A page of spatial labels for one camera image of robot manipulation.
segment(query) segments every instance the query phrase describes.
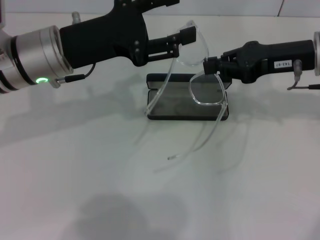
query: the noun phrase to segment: white wall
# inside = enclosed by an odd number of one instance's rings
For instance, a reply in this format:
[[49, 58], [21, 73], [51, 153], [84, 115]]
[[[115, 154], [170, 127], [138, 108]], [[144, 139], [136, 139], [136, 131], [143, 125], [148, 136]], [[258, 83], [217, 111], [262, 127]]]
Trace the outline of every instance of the white wall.
[[[180, 4], [150, 11], [161, 15], [276, 16], [282, 0], [180, 0]], [[6, 0], [7, 12], [108, 13], [113, 0]]]
[[320, 0], [285, 0], [282, 17], [320, 17]]

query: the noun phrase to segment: eyeglasses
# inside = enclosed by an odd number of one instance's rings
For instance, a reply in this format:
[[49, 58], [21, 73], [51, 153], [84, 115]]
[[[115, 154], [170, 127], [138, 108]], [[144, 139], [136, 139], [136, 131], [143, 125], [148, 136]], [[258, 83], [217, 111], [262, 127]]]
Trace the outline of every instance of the eyeglasses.
[[[210, 106], [216, 106], [218, 108], [220, 107], [221, 110], [218, 114], [216, 122], [214, 123], [211, 133], [203, 143], [197, 146], [198, 142], [195, 141], [187, 151], [181, 154], [170, 156], [168, 157], [168, 160], [187, 157], [190, 153], [201, 149], [214, 134], [219, 122], [222, 120], [228, 108], [226, 91], [219, 75], [205, 75], [205, 72], [203, 71], [203, 62], [209, 57], [209, 48], [198, 26], [193, 21], [189, 21], [178, 31], [190, 27], [196, 28], [196, 42], [179, 46], [179, 57], [172, 60], [169, 72], [166, 75], [163, 85], [159, 88], [157, 93], [153, 93], [153, 98], [149, 102], [144, 113], [147, 116], [152, 115], [153, 111], [158, 111], [161, 108], [161, 105], [164, 101], [163, 99], [168, 99], [171, 97], [178, 99], [178, 101], [181, 101], [181, 103], [185, 101], [192, 102], [190, 105], [197, 108], [197, 111], [208, 111], [208, 107]], [[194, 74], [197, 72], [199, 73], [194, 75], [189, 82], [189, 93], [187, 96], [181, 95], [180, 97], [180, 92], [182, 93], [184, 91], [185, 93], [186, 91], [185, 89], [181, 89], [178, 86], [178, 83], [176, 84], [177, 87], [174, 89], [167, 87], [168, 83], [176, 83], [176, 73], [180, 75], [181, 73]], [[186, 113], [187, 111], [186, 108], [183, 107], [183, 104], [179, 103], [175, 104], [174, 108], [172, 108], [172, 111], [174, 111], [177, 115], [188, 114]]]

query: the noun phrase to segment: white surface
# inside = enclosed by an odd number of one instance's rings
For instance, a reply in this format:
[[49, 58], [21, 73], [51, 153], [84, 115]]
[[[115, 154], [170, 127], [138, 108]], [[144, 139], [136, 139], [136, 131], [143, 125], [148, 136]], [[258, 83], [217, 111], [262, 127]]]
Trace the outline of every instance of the white surface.
[[280, 16], [320, 17], [320, 2], [319, 0], [286, 0]]
[[[162, 7], [147, 14], [158, 15], [229, 15], [276, 16], [282, 0], [181, 0], [171, 7]], [[80, 13], [106, 14], [113, 0], [7, 0], [11, 13]]]
[[[83, 19], [93, 16], [84, 15]], [[187, 16], [146, 16], [150, 38]], [[310, 39], [320, 19], [196, 17], [211, 56]], [[8, 14], [22, 34], [68, 14]], [[229, 119], [188, 159], [200, 122], [149, 122], [146, 74], [117, 58], [90, 79], [1, 96], [1, 240], [318, 240], [320, 92], [286, 91], [293, 74], [228, 90]], [[80, 69], [84, 73], [88, 68]], [[301, 84], [319, 83], [312, 71]]]

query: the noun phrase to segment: green indicator light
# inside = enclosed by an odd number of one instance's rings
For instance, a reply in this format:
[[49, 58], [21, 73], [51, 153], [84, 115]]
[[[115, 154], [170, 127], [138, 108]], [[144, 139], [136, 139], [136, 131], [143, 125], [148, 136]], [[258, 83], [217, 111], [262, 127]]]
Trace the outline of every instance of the green indicator light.
[[46, 82], [48, 82], [48, 81], [49, 81], [48, 78], [39, 77], [35, 82], [36, 82], [37, 84], [41, 84], [41, 83], [46, 83]]

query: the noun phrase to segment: label sticker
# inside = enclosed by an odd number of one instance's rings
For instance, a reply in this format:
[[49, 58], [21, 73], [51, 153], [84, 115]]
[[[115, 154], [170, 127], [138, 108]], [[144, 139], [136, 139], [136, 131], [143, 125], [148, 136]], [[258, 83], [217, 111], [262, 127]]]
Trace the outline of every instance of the label sticker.
[[275, 69], [291, 68], [291, 67], [292, 67], [292, 60], [275, 61], [274, 62]]

